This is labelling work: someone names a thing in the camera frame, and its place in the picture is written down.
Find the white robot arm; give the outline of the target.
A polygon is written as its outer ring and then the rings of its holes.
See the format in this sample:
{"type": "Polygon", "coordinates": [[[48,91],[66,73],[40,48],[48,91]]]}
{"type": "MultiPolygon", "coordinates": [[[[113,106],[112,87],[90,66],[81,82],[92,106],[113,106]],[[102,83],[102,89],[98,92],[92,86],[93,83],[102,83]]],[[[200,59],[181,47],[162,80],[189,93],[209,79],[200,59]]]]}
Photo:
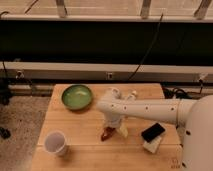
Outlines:
{"type": "Polygon", "coordinates": [[[123,116],[184,125],[182,171],[213,171],[213,95],[198,100],[125,100],[117,88],[109,88],[97,108],[111,128],[119,128],[123,116]]]}

